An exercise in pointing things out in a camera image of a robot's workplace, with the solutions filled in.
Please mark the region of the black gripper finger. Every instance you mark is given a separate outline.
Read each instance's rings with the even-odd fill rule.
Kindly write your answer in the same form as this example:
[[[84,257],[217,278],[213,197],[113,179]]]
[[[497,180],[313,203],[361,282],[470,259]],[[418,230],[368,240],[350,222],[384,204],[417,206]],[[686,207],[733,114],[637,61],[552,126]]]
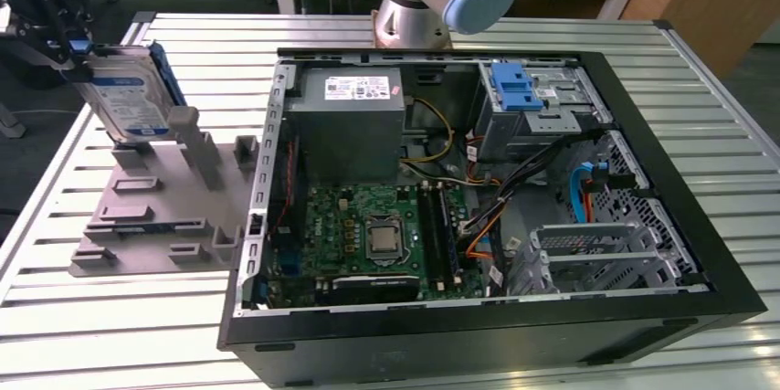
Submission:
[[[90,0],[62,0],[61,17],[68,28],[66,35],[73,50],[92,47],[92,6]]]
[[[24,20],[10,24],[10,53],[37,67],[46,67],[73,83],[92,80],[86,57],[92,53],[92,35],[70,37],[49,33]]]

